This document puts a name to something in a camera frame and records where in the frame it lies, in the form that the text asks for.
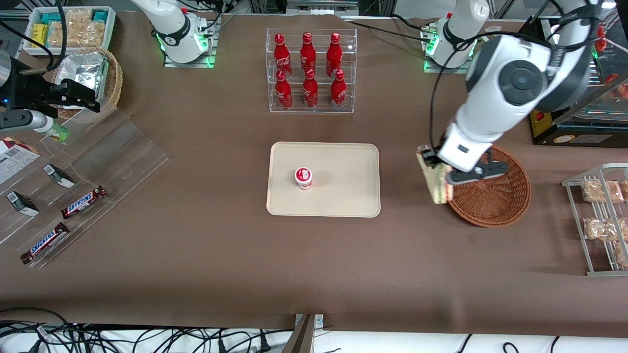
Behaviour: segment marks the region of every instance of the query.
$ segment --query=wicker basket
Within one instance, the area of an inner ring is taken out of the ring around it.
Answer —
[[[81,114],[73,120],[84,124],[97,124],[107,116],[111,115],[111,113],[116,110],[118,100],[120,99],[120,93],[122,92],[122,69],[120,68],[120,64],[118,64],[116,58],[108,50],[99,47],[83,48],[80,51],[81,54],[89,54],[93,52],[105,55],[109,61],[107,83],[105,86],[105,97],[107,102],[100,107],[100,112],[95,113],[90,111],[89,114]],[[58,73],[59,70],[56,69],[53,73],[53,81],[56,79]],[[59,117],[70,119],[80,112],[81,109],[57,109],[57,111],[59,112]]]
[[[497,178],[454,185],[453,210],[467,221],[481,227],[505,227],[517,222],[530,206],[532,187],[528,174],[510,153],[493,146],[493,159],[505,161],[509,171]]]

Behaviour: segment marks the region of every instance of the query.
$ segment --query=snickers bar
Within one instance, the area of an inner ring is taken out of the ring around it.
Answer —
[[[69,232],[68,227],[59,222],[59,224],[57,224],[57,226],[50,233],[48,233],[42,240],[38,241],[37,244],[35,244],[35,246],[33,246],[29,251],[22,254],[19,259],[25,264],[32,262],[35,256],[41,253],[44,248],[54,245],[54,243],[63,239],[63,237],[65,237]]]
[[[83,211],[84,209],[89,207],[89,205],[93,204],[94,202],[96,202],[96,200],[103,197],[104,195],[107,195],[107,192],[105,191],[105,189],[102,188],[102,185],[98,186],[97,188],[90,191],[87,195],[81,197],[72,205],[69,205],[65,209],[61,210],[63,219],[68,219],[73,215],[79,213],[80,211]]]

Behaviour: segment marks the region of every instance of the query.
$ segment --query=clear acrylic display rack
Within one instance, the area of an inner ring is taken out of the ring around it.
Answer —
[[[600,180],[606,202],[585,202],[582,198],[582,183],[587,180]],[[576,220],[578,233],[587,259],[587,276],[628,276],[628,268],[617,261],[615,251],[621,252],[628,259],[628,245],[625,241],[587,240],[585,237],[585,218],[612,220],[615,229],[622,229],[619,220],[628,217],[626,202],[612,203],[606,181],[628,180],[628,163],[604,164],[599,168],[563,181]],[[622,239],[622,231],[617,232]]]
[[[100,124],[78,122],[88,121],[89,114],[84,109],[63,123],[70,131],[64,142],[44,138],[36,143],[40,157],[0,184],[0,247],[16,250],[15,261],[63,222],[70,233],[29,264],[43,267],[168,159],[119,109]],[[68,173],[75,185],[55,183],[43,171],[49,163]],[[63,219],[62,209],[99,185],[106,190],[105,197]],[[29,196],[39,214],[29,217],[16,211],[6,198],[13,191]]]
[[[303,103],[303,81],[305,75],[301,69],[301,46],[304,32],[312,34],[312,44],[316,48],[317,67],[316,81],[318,82],[318,105],[308,108]],[[327,48],[329,48],[332,33],[340,33],[340,47],[342,48],[341,68],[345,72],[347,83],[345,104],[341,110],[332,109],[331,88],[333,78],[325,73],[327,64]],[[290,51],[292,76],[288,79],[292,90],[292,108],[283,110],[277,100],[275,83],[277,82],[277,66],[274,60],[274,36],[282,33],[286,46]],[[271,112],[283,113],[353,113],[355,109],[355,75],[357,68],[357,30],[313,30],[294,28],[269,28],[266,32],[266,76],[268,78],[268,107]]]

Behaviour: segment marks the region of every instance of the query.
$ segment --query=red coca-cola bottle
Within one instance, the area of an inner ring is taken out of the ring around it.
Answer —
[[[332,43],[327,49],[327,76],[334,77],[336,70],[340,68],[342,63],[342,48],[340,47],[340,34],[332,33]]]
[[[277,83],[275,84],[277,91],[277,100],[279,100],[279,108],[287,111],[292,107],[292,90],[290,84],[286,81],[286,73],[277,71]]]
[[[345,103],[345,92],[347,84],[345,83],[345,72],[342,69],[336,71],[336,79],[332,82],[332,108],[339,111]]]
[[[318,82],[314,79],[314,70],[309,69],[305,72],[305,81],[303,81],[303,103],[308,108],[314,108],[318,104]]]
[[[275,35],[275,62],[277,63],[277,69],[283,71],[286,74],[286,79],[292,76],[292,66],[290,65],[290,51],[286,46],[281,33]]]
[[[314,74],[316,74],[316,49],[314,49],[314,45],[312,45],[312,34],[310,32],[303,34],[301,68],[303,68],[303,72],[306,73],[309,69],[312,69],[314,70]]]

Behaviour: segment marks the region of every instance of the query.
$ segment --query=beige tray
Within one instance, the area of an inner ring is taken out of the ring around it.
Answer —
[[[312,187],[296,186],[295,170],[312,171]],[[271,148],[266,209],[272,215],[375,217],[379,152],[372,144],[277,142]]]

